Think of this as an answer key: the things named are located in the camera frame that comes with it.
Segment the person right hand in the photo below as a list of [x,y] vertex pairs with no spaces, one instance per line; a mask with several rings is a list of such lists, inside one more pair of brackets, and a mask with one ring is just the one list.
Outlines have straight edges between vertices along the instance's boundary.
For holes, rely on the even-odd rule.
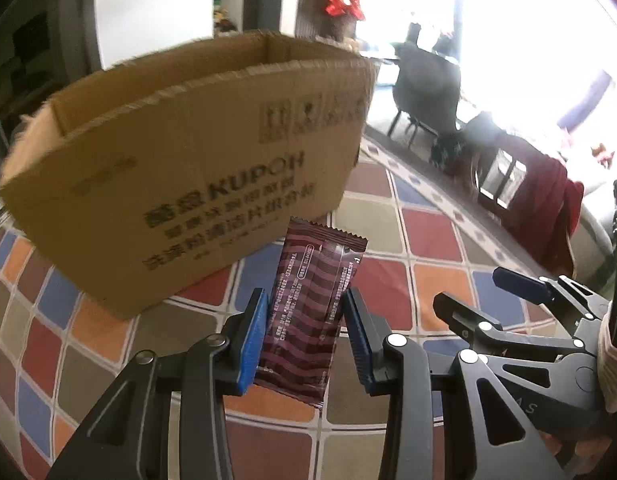
[[540,436],[571,479],[617,479],[617,434],[563,442],[547,432]]

